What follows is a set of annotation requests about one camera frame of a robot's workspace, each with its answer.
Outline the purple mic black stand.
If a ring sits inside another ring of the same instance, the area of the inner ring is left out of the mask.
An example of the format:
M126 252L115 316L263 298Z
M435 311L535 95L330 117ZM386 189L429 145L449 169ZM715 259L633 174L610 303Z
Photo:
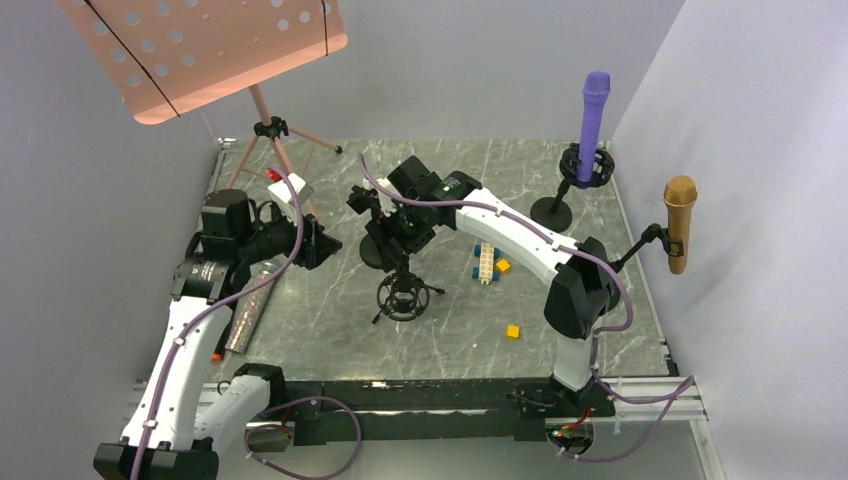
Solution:
M566 148L559 161L559 170L562 174L557 193L554 197L542 197L536 200L530 211L530 218L542 225L544 228L554 232L564 232L572 222L572 211L564 197L572 187L579 189L593 189L606 185L614 172L615 161L610 153L601 147L597 147L589 157L591 166L588 181L579 180L578 168L581 164L579 158L580 145L571 143Z

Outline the black microphone with orange end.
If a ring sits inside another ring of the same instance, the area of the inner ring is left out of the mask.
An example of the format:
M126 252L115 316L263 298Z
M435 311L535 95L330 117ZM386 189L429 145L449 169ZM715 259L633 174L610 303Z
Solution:
M215 345L213 353L211 355L211 362L214 364L220 363L223 361L223 357L226 353L225 345L227 338L224 335L221 335Z

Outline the purple microphone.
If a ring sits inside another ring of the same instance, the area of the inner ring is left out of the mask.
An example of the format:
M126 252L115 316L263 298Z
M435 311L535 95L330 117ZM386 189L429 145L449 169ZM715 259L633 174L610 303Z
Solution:
M605 71L590 72L583 87L583 116L579 140L577 179L588 183L593 175L603 111L611 91L611 77Z

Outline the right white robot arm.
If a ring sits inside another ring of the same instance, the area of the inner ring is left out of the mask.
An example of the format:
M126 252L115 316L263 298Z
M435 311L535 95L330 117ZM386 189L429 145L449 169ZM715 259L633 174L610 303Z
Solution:
M602 244L579 242L543 227L462 172L412 198L382 186L364 155L357 161L373 189L396 204L395 216L410 217L416 228L445 226L490 242L539 279L547 289L544 317L557 333L553 405L569 416L586 407L591 398L587 385L597 374L597 338L606 330L601 317L619 299L626 318L633 318L630 295Z

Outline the black tripod mic stand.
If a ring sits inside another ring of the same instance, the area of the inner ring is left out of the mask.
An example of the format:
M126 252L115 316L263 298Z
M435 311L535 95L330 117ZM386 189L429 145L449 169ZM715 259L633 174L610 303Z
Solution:
M377 324L382 317L401 323L415 320L427 310L432 293L443 295L445 290L428 285L411 272L408 264L403 264L378 285L378 311L371 323Z

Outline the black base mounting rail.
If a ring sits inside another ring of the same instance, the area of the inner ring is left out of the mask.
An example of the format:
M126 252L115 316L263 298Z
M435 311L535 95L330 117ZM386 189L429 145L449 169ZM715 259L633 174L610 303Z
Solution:
M297 446L329 442L507 437L545 441L550 428L615 415L592 383L569 393L551 377L289 381L286 400L254 422L285 423Z

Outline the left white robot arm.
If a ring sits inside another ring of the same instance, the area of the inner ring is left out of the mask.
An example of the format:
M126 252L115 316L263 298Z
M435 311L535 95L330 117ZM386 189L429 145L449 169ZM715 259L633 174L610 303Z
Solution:
M145 392L115 443L102 443L93 459L104 479L214 479L220 457L258 416L279 417L287 406L281 368L248 363L204 412L198 410L212 356L232 326L251 268L279 255L314 269L338 252L302 210L308 186L268 188L271 214L239 189L209 194L201 227L176 267L164 341Z

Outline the rhinestone silver microphone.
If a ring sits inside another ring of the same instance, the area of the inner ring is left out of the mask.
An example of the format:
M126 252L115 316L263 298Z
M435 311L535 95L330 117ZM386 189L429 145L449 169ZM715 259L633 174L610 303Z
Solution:
M265 282L273 276L280 266L281 263L276 260L266 260L253 266L251 270L252 277L246 288L250 289L255 285ZM274 284L275 281L271 281L262 288L253 290L250 294L238 300L229 337L225 345L226 351L236 354L245 354L247 352Z

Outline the pink perforated music stand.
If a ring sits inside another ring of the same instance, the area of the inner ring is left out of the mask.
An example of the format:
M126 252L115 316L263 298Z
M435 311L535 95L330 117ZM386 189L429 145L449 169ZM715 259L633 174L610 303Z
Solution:
M59 7L120 91L133 118L156 125L246 90L259 134L285 172L282 139L341 146L270 115L261 82L348 43L336 1L61 1Z

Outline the yellow cube on table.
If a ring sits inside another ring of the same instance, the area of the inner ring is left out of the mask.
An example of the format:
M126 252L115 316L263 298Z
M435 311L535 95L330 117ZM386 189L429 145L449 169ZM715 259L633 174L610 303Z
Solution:
M508 325L505 337L509 340L518 340L521 337L521 328L517 325Z

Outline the toy brick car blue wheels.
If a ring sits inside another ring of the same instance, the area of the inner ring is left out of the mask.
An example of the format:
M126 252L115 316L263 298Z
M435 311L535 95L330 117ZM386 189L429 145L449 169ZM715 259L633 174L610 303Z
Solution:
M500 250L488 242L481 242L474 246L474 256L478 259L478 266L472 270L472 278L481 285L489 285L500 278L500 272L496 265L500 259Z

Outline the black round-base desk mic stand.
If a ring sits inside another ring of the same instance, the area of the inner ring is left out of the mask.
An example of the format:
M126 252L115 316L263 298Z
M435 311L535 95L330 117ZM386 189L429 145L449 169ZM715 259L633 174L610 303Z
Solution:
M369 215L365 234L359 243L359 256L370 268L391 272L396 262L389 252L389 237L385 229L385 218L377 191L360 185L351 187L347 205L357 214Z

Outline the gold microphone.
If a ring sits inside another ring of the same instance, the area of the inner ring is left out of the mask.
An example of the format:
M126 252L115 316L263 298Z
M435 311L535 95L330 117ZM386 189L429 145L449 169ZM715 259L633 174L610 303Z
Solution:
M669 270L675 275L682 274L687 265L691 215L697 198L696 183L689 176L676 175L666 183L663 201L667 209L668 236L682 244L670 248Z

